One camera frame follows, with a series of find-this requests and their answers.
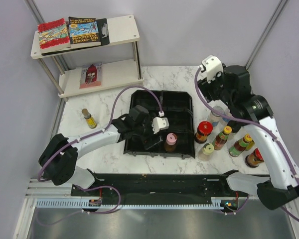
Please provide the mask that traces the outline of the clear jar grey lid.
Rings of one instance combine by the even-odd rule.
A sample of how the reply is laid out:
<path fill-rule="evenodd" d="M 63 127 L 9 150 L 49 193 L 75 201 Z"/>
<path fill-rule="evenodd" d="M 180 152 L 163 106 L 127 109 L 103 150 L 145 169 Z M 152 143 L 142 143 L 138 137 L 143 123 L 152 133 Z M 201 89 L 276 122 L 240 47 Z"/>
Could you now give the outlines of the clear jar grey lid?
<path fill-rule="evenodd" d="M 213 109 L 220 112 L 221 114 L 224 113 L 224 109 L 220 106 L 214 106 Z M 222 117 L 219 114 L 216 114 L 214 111 L 211 111 L 207 118 L 207 121 L 210 122 L 213 127 L 216 127 L 219 124 L 221 118 Z"/>

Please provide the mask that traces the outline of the pink lid spice jar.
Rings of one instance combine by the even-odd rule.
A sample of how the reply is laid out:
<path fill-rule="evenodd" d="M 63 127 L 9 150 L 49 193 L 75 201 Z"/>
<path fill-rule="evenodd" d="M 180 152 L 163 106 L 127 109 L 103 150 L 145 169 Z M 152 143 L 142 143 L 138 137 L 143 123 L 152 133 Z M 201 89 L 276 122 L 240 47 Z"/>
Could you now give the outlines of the pink lid spice jar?
<path fill-rule="evenodd" d="M 167 152 L 175 151 L 176 143 L 177 143 L 177 135 L 175 133 L 169 133 L 166 136 L 166 140 L 164 143 L 165 151 L 167 151 Z"/>

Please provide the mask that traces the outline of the black compartment organizer tray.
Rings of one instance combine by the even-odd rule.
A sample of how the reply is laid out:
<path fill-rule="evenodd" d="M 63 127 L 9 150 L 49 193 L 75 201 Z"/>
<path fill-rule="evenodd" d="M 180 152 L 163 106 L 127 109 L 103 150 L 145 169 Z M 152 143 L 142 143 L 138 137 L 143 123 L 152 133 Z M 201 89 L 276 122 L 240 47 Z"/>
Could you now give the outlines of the black compartment organizer tray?
<path fill-rule="evenodd" d="M 153 93 L 161 103 L 164 116 L 169 122 L 169 128 L 158 133 L 162 141 L 150 149 L 144 148 L 138 136 L 126 140 L 124 154 L 181 159 L 195 158 L 192 96 L 188 92 L 180 91 L 153 91 Z M 174 133 L 177 136 L 176 147 L 173 151 L 167 151 L 164 147 L 169 133 Z"/>

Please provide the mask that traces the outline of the small yellow label bottle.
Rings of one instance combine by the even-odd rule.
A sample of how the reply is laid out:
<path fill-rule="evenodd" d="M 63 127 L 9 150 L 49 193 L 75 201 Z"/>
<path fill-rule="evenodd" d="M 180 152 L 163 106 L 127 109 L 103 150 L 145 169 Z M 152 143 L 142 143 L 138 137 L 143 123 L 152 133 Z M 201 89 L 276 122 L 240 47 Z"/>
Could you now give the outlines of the small yellow label bottle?
<path fill-rule="evenodd" d="M 96 128 L 97 124 L 89 111 L 87 109 L 82 109 L 81 112 L 89 128 Z"/>

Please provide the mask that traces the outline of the white two-tier shelf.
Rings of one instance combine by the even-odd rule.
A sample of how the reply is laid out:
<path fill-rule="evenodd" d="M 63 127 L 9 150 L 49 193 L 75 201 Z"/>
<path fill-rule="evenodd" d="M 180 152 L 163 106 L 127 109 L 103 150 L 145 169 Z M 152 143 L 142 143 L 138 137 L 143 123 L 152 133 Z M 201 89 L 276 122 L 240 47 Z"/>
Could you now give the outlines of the white two-tier shelf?
<path fill-rule="evenodd" d="M 85 49 L 66 50 L 49 55 L 58 67 L 60 75 L 55 78 L 45 63 L 46 55 L 39 48 L 38 34 L 33 38 L 31 57 L 37 60 L 57 89 L 60 98 L 67 98 L 117 87 L 141 84 L 143 75 L 140 61 L 140 34 L 133 15 L 109 18 L 109 44 Z M 102 84 L 81 89 L 81 67 L 102 62 Z"/>

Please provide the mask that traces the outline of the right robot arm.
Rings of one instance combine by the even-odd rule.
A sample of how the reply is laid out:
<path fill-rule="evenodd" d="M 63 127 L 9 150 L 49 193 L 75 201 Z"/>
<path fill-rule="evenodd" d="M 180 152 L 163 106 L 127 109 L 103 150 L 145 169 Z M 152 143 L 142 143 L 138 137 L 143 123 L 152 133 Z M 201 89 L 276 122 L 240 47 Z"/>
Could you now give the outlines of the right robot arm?
<path fill-rule="evenodd" d="M 252 93 L 250 74 L 239 65 L 201 64 L 194 76 L 195 89 L 203 104 L 221 100 L 230 110 L 228 119 L 239 122 L 248 132 L 268 169 L 268 177 L 229 171 L 218 183 L 224 196 L 235 191 L 256 195 L 262 204 L 274 210 L 299 197 L 299 168 L 286 149 L 267 100 Z"/>

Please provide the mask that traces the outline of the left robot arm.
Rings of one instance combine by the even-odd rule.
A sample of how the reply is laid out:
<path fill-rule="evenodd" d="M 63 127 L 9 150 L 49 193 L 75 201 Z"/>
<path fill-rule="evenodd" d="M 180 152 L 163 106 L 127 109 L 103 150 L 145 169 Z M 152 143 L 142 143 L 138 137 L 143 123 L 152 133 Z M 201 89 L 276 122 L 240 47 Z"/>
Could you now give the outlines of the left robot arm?
<path fill-rule="evenodd" d="M 55 186 L 64 183 L 76 185 L 89 196 L 99 192 L 99 183 L 89 169 L 77 166 L 77 160 L 101 147 L 138 136 L 145 149 L 162 142 L 160 131 L 169 127 L 168 119 L 160 112 L 157 116 L 137 105 L 103 129 L 96 129 L 73 137 L 55 135 L 38 162 L 41 166 L 38 181 L 52 181 Z"/>

